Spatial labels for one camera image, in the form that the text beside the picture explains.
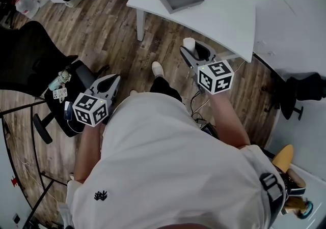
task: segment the strap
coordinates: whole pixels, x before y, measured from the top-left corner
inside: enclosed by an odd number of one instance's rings
[[[283,207],[283,188],[278,184],[276,176],[272,173],[263,173],[259,180],[268,195],[270,207],[269,227],[271,227]]]

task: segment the floor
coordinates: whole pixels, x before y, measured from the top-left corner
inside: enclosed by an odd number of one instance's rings
[[[64,4],[48,2],[39,10],[33,20],[39,21],[49,36],[65,55],[78,54],[92,71],[105,64],[110,65],[109,73],[118,73],[122,85],[118,102],[128,96],[130,90],[149,91],[154,80],[151,63],[159,61],[165,70],[166,79],[178,90],[183,102],[189,109],[190,98],[197,92],[191,79],[189,68],[179,54],[179,46],[185,37],[193,37],[213,46],[217,52],[225,49],[204,36],[171,21],[155,15],[147,15],[145,37],[137,40],[136,12],[126,7],[128,0],[83,0],[76,8]],[[20,28],[28,19],[19,15],[15,27]],[[236,70],[243,62],[235,59],[230,62]],[[270,97],[261,91],[262,86],[271,84],[270,71],[253,58],[236,71],[230,100],[241,119],[251,141],[264,146],[274,124],[276,111],[266,113]],[[193,102],[197,109],[207,100],[205,95],[198,96]],[[14,91],[0,91],[1,110],[34,102],[29,95]],[[41,118],[48,114],[46,104],[34,106],[33,113]],[[211,121],[209,103],[199,113]],[[30,109],[23,109],[5,116],[10,129],[7,144],[23,185],[23,191],[32,206],[42,194],[31,139]],[[80,135],[68,138],[53,120],[47,127],[53,143],[46,145],[34,129],[35,145],[40,170],[59,181],[67,183],[73,171],[75,153]],[[45,186],[49,180],[43,178]],[[40,206],[36,217],[44,224],[57,219],[56,201],[64,202],[66,187],[54,183]]]

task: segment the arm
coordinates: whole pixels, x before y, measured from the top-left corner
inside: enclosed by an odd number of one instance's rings
[[[100,127],[85,125],[75,161],[74,178],[83,183],[101,158]]]
[[[219,139],[236,148],[250,145],[249,137],[225,93],[208,94]]]

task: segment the white desk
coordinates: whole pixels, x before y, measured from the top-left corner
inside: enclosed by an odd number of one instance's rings
[[[137,38],[144,37],[145,12],[184,25],[223,45],[231,52],[223,59],[242,57],[251,61],[255,38],[255,5],[247,0],[205,0],[202,4],[169,14],[160,0],[129,0],[137,9]]]

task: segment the white shoe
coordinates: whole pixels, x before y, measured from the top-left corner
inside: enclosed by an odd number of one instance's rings
[[[138,92],[136,90],[131,90],[130,93],[129,93],[129,96],[132,96],[132,95],[135,95],[137,94]]]
[[[154,73],[155,78],[163,77],[164,78],[164,70],[162,65],[159,62],[152,63],[152,71]]]

